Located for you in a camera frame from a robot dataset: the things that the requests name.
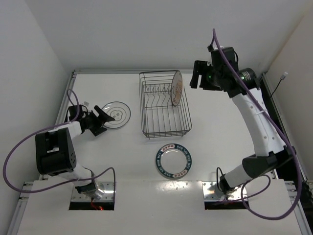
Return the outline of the white plate with orange sunburst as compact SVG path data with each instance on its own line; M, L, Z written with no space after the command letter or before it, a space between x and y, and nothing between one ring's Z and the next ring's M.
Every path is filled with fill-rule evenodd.
M178 106L183 91L183 78L180 71L176 71L171 84L170 97L173 106Z

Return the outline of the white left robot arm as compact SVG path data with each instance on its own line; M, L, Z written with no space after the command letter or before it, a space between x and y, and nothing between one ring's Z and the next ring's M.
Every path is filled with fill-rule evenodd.
M40 174L59 176L74 184L79 194L99 199L103 190L95 179L92 170L81 166L75 154L72 140L86 130L96 137L105 131L105 123L115 121L114 117L106 114L99 106L93 111L83 110L83 106L70 106L69 123L53 128L50 131L35 136L36 164Z

